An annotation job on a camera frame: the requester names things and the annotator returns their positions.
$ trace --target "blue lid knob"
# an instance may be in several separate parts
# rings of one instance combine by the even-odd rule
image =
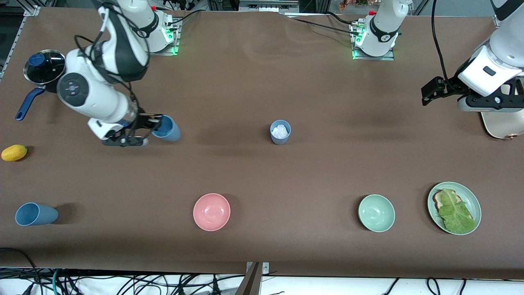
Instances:
[[[28,60],[29,64],[33,67],[40,67],[46,62],[46,57],[41,53],[31,55]]]

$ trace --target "green leafy vegetable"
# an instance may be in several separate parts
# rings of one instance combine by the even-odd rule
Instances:
[[[443,189],[439,197],[442,203],[439,215],[444,220],[447,230],[455,234],[467,234],[475,228],[476,223],[471,218],[466,203],[457,200],[456,194],[451,189]]]

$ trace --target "lemon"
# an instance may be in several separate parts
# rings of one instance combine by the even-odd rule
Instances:
[[[18,161],[25,157],[27,148],[21,144],[12,145],[2,151],[2,160],[6,162]]]

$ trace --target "teal cable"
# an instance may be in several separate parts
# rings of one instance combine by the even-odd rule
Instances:
[[[58,295],[58,292],[57,292],[57,274],[58,274],[58,269],[54,271],[54,274],[53,274],[53,292],[54,292],[54,295]]]

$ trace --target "green plate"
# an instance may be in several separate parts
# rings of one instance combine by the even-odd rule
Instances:
[[[447,230],[444,226],[444,221],[442,220],[442,218],[439,215],[439,212],[436,209],[436,204],[433,200],[433,197],[436,193],[445,188],[454,190],[457,193],[457,195],[462,199],[462,201],[466,203],[466,208],[469,210],[471,216],[473,217],[473,220],[476,223],[475,228],[473,228],[469,233],[452,233],[451,231]],[[464,236],[467,234],[471,234],[474,230],[477,229],[478,225],[481,223],[482,211],[481,205],[478,203],[477,197],[475,197],[475,195],[467,187],[456,182],[441,182],[431,189],[428,195],[428,211],[433,221],[445,232],[450,233],[452,235]]]
[[[369,195],[358,206],[358,218],[369,230],[383,233],[393,226],[395,209],[385,197]]]

